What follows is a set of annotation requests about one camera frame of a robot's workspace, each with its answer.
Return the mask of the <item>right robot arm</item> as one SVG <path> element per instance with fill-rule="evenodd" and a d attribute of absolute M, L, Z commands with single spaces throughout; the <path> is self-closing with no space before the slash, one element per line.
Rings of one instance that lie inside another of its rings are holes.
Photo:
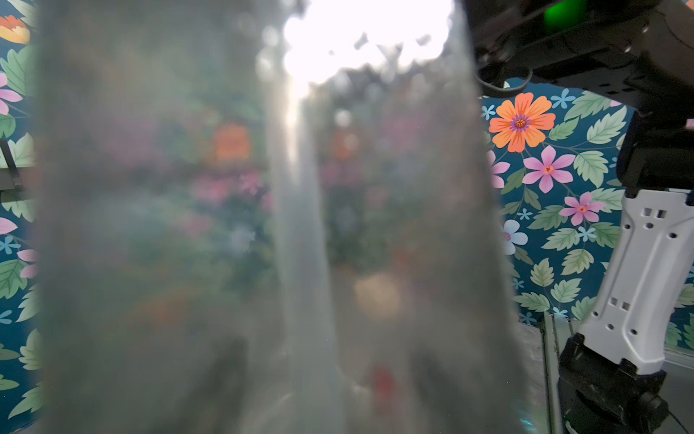
<path fill-rule="evenodd" d="M 690 1 L 467 1 L 488 96 L 513 74 L 635 109 L 616 176 L 620 241 L 597 304 L 558 354 L 565 430 L 652 433 L 675 420 L 665 315 L 693 261 Z"/>

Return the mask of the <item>smoky spray bottle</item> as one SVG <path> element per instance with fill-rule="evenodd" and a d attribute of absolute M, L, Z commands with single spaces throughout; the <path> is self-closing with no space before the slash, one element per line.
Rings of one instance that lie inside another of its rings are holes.
<path fill-rule="evenodd" d="M 521 433 L 457 1 L 43 1 L 47 433 L 293 433 L 269 98 L 313 143 L 343 433 Z"/>

